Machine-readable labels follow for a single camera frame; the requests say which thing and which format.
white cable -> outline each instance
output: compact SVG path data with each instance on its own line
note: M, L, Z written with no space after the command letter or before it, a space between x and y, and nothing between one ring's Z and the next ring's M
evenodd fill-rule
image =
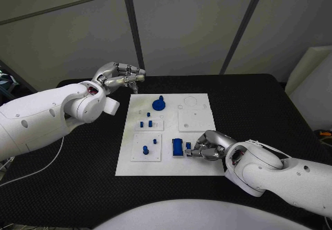
M330 225L329 225L329 223L327 223L327 218L323 217L323 219L324 219L324 223L326 223L326 226L327 226L329 230L332 230L332 229L330 229Z
M4 228L7 228L8 226L11 226L13 224L8 224L7 226L4 226L2 228L0 228L0 230L2 230Z
M246 140L245 142L246 142L246 143L251 143L251 144L255 144L255 145L262 145L262 146L265 146L268 149L271 149L272 151L281 153L287 158L291 158L291 156L288 156L284 152L281 152L281 151L277 150L275 148L269 147L268 145L259 143L258 141L255 141L255 140Z
M4 185L8 184L8 183L11 183L11 182L14 182L14 181L17 181L17 180L25 178L25 177L28 177L28 176L37 174L38 172L41 172L41 171L50 166L50 164L53 163L53 161L54 161L54 159L56 159L56 157L57 157L57 155L59 155L59 153L60 153L60 149L62 149L62 145L63 145L63 139L64 139L64 137L62 137L60 148L59 148L59 151L57 151L57 153L56 153L56 155L54 155L54 157L53 157L53 160L49 162L49 164L47 164L38 171L36 171L36 172L33 172L33 173L30 173L30 174L21 176L21 177L13 179L11 181L7 181L5 183L0 184L0 187L4 186Z
M7 164L8 162L11 162L13 158L14 158L14 157L11 157L11 158L8 159L8 161L2 164L2 166L0 167L0 171L1 171L2 167L5 166L5 164Z

black table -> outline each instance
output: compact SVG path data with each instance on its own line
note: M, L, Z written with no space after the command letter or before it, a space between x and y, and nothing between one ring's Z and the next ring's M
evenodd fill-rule
M79 82L66 80L60 85ZM304 160L332 164L313 132L268 74L147 77L138 93L207 93L216 130L236 141L258 140ZM33 226L93 227L125 210L181 198L228 201L258 208L319 229L323 218L290 206L271 192L255 198L222 176L115 177L131 89L111 97L105 113L64 137L62 152L44 171L0 188L0 222ZM37 171L60 145L15 157L4 182Z

blue cylinder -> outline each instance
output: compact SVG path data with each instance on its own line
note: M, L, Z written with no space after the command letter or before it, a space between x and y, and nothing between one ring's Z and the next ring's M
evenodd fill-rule
M158 99L151 103L151 107L155 111L160 111L164 109L166 104L164 104L163 96L160 96Z
M145 146L145 145L142 146L142 154L144 154L144 155L148 154L148 149L147 149L147 146Z
M173 156L183 156L181 139L173 139Z

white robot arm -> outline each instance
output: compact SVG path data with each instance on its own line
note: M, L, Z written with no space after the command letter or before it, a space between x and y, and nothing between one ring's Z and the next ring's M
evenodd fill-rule
M280 160L262 146L280 152L256 141L236 142L207 130L184 153L209 161L225 158L225 176L252 196L268 190L290 205L332 218L332 166L291 157Z
M0 161L49 145L76 126L93 122L102 111L114 115L118 102L106 95L119 86L131 87L137 93L135 81L142 81L144 76L142 69L111 62L98 69L90 81L37 92L4 104L0 107Z

